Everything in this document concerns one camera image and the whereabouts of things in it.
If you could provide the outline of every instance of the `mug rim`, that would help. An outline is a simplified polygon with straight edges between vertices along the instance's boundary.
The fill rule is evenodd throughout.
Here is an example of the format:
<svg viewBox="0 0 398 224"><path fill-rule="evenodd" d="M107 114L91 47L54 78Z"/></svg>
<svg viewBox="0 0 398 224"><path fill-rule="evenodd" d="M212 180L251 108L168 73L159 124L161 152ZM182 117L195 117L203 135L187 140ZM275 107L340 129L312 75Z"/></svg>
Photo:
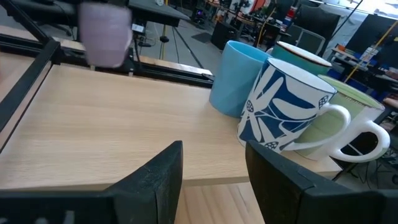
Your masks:
<svg viewBox="0 0 398 224"><path fill-rule="evenodd" d="M284 46L284 44L291 45L291 44L288 44L288 43L286 43L286 42L277 41L276 44L277 44L278 46L282 47L283 49L289 51L290 53L292 53L292 54L294 54L294 55L297 55L297 56L299 56L299 57L301 57L301 58L304 58L305 60L309 60L309 61L311 61L311 62L313 62L313 63L315 63L315 64L317 64L317 65L321 65L321 66L326 67L326 68L330 68L330 67L331 67L331 63L330 63L330 62L326 61L325 59L323 59L323 58L321 58L321 57L319 57L319 56L317 56L317 55L315 55L315 54L314 54L315 56L317 56L317 57L319 57L320 59L324 60L324 61L327 62L328 64L326 65L326 64L324 64L324 63L317 62L316 60L314 60L314 59L312 59L312 58L306 57L305 55L302 55L302 54L300 54L300 53L298 53L298 52L296 52L296 51L293 51L292 49L288 48L287 46Z"/></svg>
<svg viewBox="0 0 398 224"><path fill-rule="evenodd" d="M258 49L258 48L255 48L255 47L253 47L253 46L250 46L250 45L248 45L248 44L245 44L245 43L242 43L242 42L239 42L239 41L236 41L236 40L229 40L229 41L227 41L226 44L228 44L233 50L235 50L235 51L237 51L237 52L239 52L239 53L241 53L241 54L244 54L244 53L242 53L242 52L236 50L236 48L234 48L231 44L238 44L238 45L244 45L244 46L246 46L246 47L250 47L250 48L252 48L253 50L257 50L258 52L261 52L261 53L264 54L266 57L269 57L269 54L267 54L267 52L263 52L262 50L260 50L260 49ZM257 62L264 63L264 61L258 60L258 59L256 59L256 58L250 56L250 55L247 55L247 54L244 54L244 55L247 56L247 57L249 57L250 59L253 59L253 60L257 61Z"/></svg>
<svg viewBox="0 0 398 224"><path fill-rule="evenodd" d="M335 79L335 78L329 77L329 76L327 76L327 75L318 75L318 76L319 76L319 78L321 78L321 79L324 80L324 81L326 81L325 79L331 80L331 81L333 81L333 82L339 83L340 85L343 85L345 88L348 88L348 89L350 89L350 90L353 90L353 91L355 91L355 92L358 92L360 95L366 97L368 100L371 100L375 105L378 105L378 106L379 106L379 107L375 107L375 106L370 105L369 103L364 103L364 102L361 102L361 101L359 101L359 100L357 100L357 99L354 99L354 98L352 98L351 96L348 96L347 94L344 94L344 93L338 91L337 88L335 87L337 93L339 93L339 94L341 94L341 95L343 95L343 96L345 96L345 97L347 97L347 98L350 98L350 99L354 100L355 102L357 102L357 103L359 103L359 104L361 104L361 105L363 105L363 106L365 106L365 107L372 108L372 109L375 109L375 110L381 110L381 111L383 111L383 110L386 109L386 108L384 107L384 105L383 105L382 103L378 102L375 98L373 98L373 97L369 96L368 94L365 94L365 93L363 93L363 92L361 92L361 91L355 89L354 87L348 85L347 83L343 83L343 82L341 82L341 81L339 81L339 80L337 80L337 79Z"/></svg>
<svg viewBox="0 0 398 224"><path fill-rule="evenodd" d="M297 68L298 70L301 70L302 72L305 72L305 73L308 73L308 74L311 75L311 76L314 76L315 78L317 78L317 79L319 79L319 80L325 82L325 83L326 83L328 86L330 86L334 91L328 91L328 90L324 90L324 89L321 89L321 88L317 88L317 87L315 87L315 86L311 86L311 85L309 85L308 83L305 83L305 82L303 82L303 81L301 81L301 80L299 80L299 79L297 79L297 78L295 78L295 77L289 75L287 72L282 71L281 69L277 68L274 64L272 64L272 61L273 61L273 60L274 60L274 61L277 61L277 62L284 62L284 63L287 63L287 64L289 64L289 65L291 65L291 66ZM270 58L267 58L266 61L267 61L270 65L272 65L276 70L278 70L279 72L281 72L281 73L287 75L287 76L290 77L290 78L293 78L294 80L296 80L296 81L298 81L298 82L300 82L300 83L303 83L303 84L306 85L306 86L310 86L310 87L312 87L312 88L314 88L314 89L316 89L316 90L319 90L319 91L322 91L322 92L325 92L325 93L329 93L329 94L336 94L336 93L337 93L337 90L336 90L336 88L335 88L333 85L331 85L331 84L329 84L328 82L324 81L323 79L321 79L321 78L318 77L317 75L314 75L314 74L312 74L312 73L310 73L310 72L308 72L308 71L306 71L306 70L304 70L304 69L302 69L302 68L300 68L300 67L297 67L297 66L295 66L295 65L292 65L291 63L285 62L285 61L283 61L283 60L281 60L281 59L277 59L277 58L271 58L271 57L270 57Z"/></svg>

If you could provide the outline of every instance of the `blue floral pattern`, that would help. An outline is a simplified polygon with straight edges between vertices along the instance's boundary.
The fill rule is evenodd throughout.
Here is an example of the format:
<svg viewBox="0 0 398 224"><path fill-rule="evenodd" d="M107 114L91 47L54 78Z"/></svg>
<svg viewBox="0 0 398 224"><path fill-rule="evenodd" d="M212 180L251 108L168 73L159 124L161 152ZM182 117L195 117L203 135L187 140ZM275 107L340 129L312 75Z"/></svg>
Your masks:
<svg viewBox="0 0 398 224"><path fill-rule="evenodd" d="M328 95L320 96L315 106L302 95L289 91L294 84L288 78L273 66L257 76L238 125L241 140L256 140L268 149L280 150L304 132L319 108L330 99Z"/></svg>

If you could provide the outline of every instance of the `blue and white mug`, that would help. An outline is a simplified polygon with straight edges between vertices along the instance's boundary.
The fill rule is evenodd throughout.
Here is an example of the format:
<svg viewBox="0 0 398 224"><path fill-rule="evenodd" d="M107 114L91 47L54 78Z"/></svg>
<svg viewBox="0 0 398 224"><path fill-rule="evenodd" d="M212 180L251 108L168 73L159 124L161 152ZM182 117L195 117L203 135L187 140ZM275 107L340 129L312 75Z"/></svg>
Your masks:
<svg viewBox="0 0 398 224"><path fill-rule="evenodd" d="M329 104L336 89L321 78L285 61L269 58L256 78L238 124L242 145L255 140L280 153L321 146L349 125L346 108ZM327 111L341 116L341 129L327 139L295 143L311 122Z"/></svg>
<svg viewBox="0 0 398 224"><path fill-rule="evenodd" d="M211 88L211 105L225 115L240 118L254 80L268 57L248 44L228 41Z"/></svg>

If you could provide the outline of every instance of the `wooden table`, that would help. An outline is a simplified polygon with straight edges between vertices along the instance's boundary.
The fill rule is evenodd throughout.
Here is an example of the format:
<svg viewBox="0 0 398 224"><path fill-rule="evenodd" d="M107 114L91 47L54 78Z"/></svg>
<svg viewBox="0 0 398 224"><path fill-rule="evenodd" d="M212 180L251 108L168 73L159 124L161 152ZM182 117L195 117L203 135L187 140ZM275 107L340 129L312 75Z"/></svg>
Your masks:
<svg viewBox="0 0 398 224"><path fill-rule="evenodd" d="M14 82L32 61L1 55L0 74ZM250 184L227 184L248 181L244 148L236 139L238 120L212 108L209 92L56 65L0 154L0 189L101 190L181 139L184 188L176 223L264 223ZM330 158L284 156L325 176L341 170Z"/></svg>

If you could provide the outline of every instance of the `mug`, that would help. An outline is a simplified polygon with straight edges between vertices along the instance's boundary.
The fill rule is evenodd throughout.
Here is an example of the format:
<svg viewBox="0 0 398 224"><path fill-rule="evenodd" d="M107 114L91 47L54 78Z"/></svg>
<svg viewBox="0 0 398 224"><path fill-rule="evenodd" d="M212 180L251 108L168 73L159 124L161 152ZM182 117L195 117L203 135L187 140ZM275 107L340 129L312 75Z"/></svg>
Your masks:
<svg viewBox="0 0 398 224"><path fill-rule="evenodd" d="M268 57L255 47L228 41L211 88L211 105L223 114L240 118L254 80Z"/></svg>
<svg viewBox="0 0 398 224"><path fill-rule="evenodd" d="M320 160L331 156L335 159L347 162L367 162L382 156L390 146L390 136L387 131L373 121L384 111L384 106L367 94L345 84L334 78L320 75L322 80L333 85L338 93L330 100L330 103L344 106L351 114L351 122L347 129L334 141L323 146L313 147L297 151L300 155ZM336 116L334 111L325 113L316 118L312 125L297 139L305 142L308 139L323 139L332 136L342 125L342 120ZM361 133L374 133L378 139L376 147L370 153L363 156L351 156L344 154L341 149L358 137Z"/></svg>
<svg viewBox="0 0 398 224"><path fill-rule="evenodd" d="M80 39L89 65L119 67L132 40L128 8L95 2L79 7Z"/></svg>
<svg viewBox="0 0 398 224"><path fill-rule="evenodd" d="M331 68L331 63L299 47L285 42L276 42L271 55L300 67L314 75L326 75Z"/></svg>
<svg viewBox="0 0 398 224"><path fill-rule="evenodd" d="M341 117L342 133L350 121L342 106L329 104L336 90L329 83L292 64L269 58L254 82L238 124L242 145L255 140L280 153L320 146L331 138L296 143L304 130L318 116L333 111Z"/></svg>

